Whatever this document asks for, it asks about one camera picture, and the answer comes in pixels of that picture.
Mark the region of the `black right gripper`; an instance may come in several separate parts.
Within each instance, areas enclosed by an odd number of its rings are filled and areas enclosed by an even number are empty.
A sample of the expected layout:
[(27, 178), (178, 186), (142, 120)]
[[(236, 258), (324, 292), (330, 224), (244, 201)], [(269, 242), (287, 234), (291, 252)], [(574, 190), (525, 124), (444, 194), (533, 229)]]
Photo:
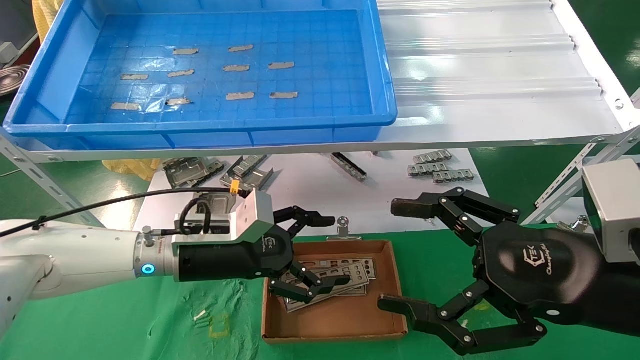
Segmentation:
[[(467, 246), (478, 246), (481, 280), (445, 305), (389, 294), (377, 300), (380, 310), (406, 317), (413, 331), (438, 337), (459, 356), (534, 346), (547, 335), (537, 319), (639, 335), (639, 266), (607, 262), (594, 235), (521, 227), (517, 208), (463, 187), (396, 198), (390, 211), (437, 218)], [(483, 233), (471, 217), (498, 225)], [(482, 300), (516, 323), (474, 331), (462, 326), (459, 318)]]

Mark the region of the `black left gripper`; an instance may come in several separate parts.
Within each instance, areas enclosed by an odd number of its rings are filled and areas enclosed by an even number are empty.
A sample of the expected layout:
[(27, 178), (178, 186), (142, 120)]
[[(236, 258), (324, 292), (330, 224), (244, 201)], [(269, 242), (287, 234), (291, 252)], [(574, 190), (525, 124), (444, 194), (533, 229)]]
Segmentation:
[[(308, 304), (317, 296), (329, 294), (334, 287), (347, 285), (349, 275), (320, 278), (307, 267), (294, 260), (293, 239), (305, 227), (327, 228), (336, 225), (336, 218), (323, 216), (317, 211), (290, 206), (273, 213), (275, 224), (294, 221), (284, 230), (272, 226), (256, 242), (233, 244), (189, 244), (178, 251), (178, 282), (256, 280), (270, 278), (269, 291)], [(304, 287), (276, 279), (288, 271)]]

